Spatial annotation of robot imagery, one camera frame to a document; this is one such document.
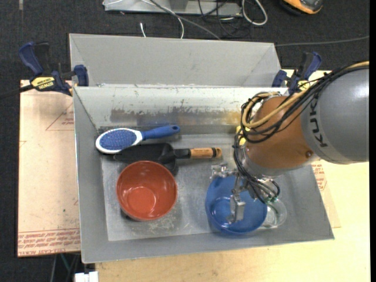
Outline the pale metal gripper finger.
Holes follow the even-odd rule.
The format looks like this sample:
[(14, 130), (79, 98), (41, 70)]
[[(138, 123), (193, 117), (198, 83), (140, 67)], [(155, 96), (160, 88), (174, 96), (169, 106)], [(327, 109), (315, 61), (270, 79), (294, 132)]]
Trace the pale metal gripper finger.
[(227, 178), (235, 175), (235, 170), (228, 167), (227, 163), (220, 163), (211, 166), (211, 179)]
[(244, 219), (245, 205), (246, 203), (244, 201), (230, 199), (230, 215), (227, 217), (227, 221), (230, 224)]

